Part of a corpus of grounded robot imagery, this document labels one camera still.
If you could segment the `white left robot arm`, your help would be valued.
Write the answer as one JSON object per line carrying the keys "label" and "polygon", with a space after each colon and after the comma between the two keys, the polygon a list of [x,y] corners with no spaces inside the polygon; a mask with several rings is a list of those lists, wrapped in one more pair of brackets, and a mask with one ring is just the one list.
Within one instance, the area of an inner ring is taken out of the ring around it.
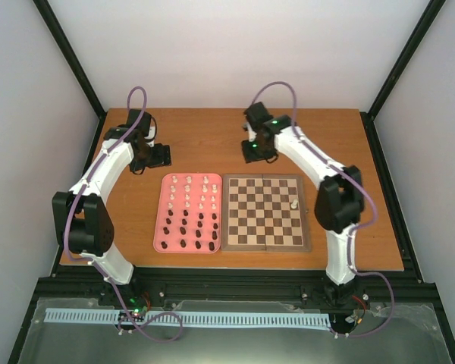
{"label": "white left robot arm", "polygon": [[143,287],[131,279],[134,266],[115,246],[106,204],[125,168],[141,175],[147,168],[171,165],[170,146],[155,141],[157,131],[150,113],[129,110],[124,124],[105,133],[99,154],[80,180],[52,198],[55,232],[64,253],[72,261],[94,266],[105,281],[117,284],[117,298],[129,306],[141,300]]}

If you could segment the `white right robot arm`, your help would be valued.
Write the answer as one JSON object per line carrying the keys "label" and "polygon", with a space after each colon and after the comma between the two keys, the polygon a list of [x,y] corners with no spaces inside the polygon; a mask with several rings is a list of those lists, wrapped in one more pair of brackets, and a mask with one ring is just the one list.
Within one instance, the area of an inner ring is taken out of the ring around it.
{"label": "white right robot arm", "polygon": [[361,171],[335,161],[311,141],[288,115],[274,117],[261,102],[254,102],[243,114],[248,138],[241,142],[245,162],[287,156],[317,189],[315,218],[325,230],[328,263],[323,294],[328,305],[342,306],[356,291],[348,249],[355,238],[365,208]]}

